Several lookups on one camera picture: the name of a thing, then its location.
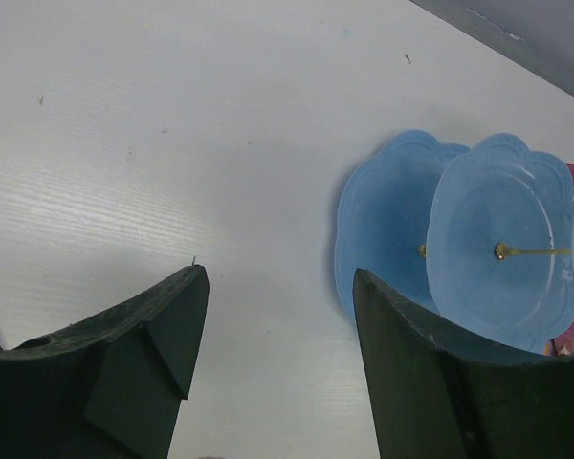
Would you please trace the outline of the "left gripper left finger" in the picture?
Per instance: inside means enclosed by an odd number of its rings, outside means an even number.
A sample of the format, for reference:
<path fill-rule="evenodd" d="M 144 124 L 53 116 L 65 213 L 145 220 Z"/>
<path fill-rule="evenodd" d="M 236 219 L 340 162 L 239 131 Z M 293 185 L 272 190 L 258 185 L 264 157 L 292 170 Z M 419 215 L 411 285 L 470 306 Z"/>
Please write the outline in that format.
<path fill-rule="evenodd" d="M 188 397 L 210 283 L 200 265 L 0 350 L 0 458 L 164 458 Z"/>

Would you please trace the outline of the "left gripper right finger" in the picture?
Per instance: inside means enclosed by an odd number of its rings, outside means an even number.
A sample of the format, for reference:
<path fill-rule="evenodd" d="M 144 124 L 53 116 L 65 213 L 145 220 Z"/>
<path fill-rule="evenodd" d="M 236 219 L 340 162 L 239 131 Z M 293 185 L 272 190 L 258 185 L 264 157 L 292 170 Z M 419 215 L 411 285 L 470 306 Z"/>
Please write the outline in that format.
<path fill-rule="evenodd" d="M 474 334 L 366 270 L 359 343 L 384 458 L 574 458 L 574 355 Z"/>

